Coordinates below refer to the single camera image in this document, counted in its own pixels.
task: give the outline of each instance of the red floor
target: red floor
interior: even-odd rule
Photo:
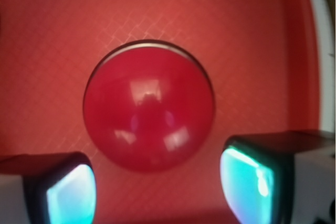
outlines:
[[[219,181],[225,140],[290,127],[282,0],[0,0],[0,18],[0,155],[85,152],[97,177],[96,223],[235,222]],[[192,53],[216,99],[200,151],[154,174],[111,163],[82,118],[99,60],[143,38]]]

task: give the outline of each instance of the cyan light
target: cyan light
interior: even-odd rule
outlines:
[[[77,166],[47,190],[50,223],[92,223],[96,197],[96,181],[91,167]]]
[[[230,146],[220,159],[221,181],[228,205],[240,223],[271,223],[274,172]]]

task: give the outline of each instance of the red plastic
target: red plastic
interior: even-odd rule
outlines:
[[[87,154],[97,179],[95,223],[238,223],[219,177],[226,139],[318,128],[310,13],[309,0],[0,0],[0,155]],[[97,62],[140,39],[192,53],[216,99],[203,146],[160,173],[110,162],[83,121]]]
[[[214,116],[211,86],[190,59],[135,48],[103,64],[85,100],[87,130],[113,162],[142,172],[180,164],[205,141]]]

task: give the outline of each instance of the shiny red sphere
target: shiny red sphere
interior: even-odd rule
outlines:
[[[209,80],[193,59],[162,47],[135,47],[92,75],[84,120],[97,147],[138,172],[184,162],[206,140],[214,117]]]

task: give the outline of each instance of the red ball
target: red ball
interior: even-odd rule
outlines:
[[[211,129],[214,98],[204,70],[187,52],[140,42],[97,66],[83,112],[90,137],[110,160],[153,172],[200,148]]]

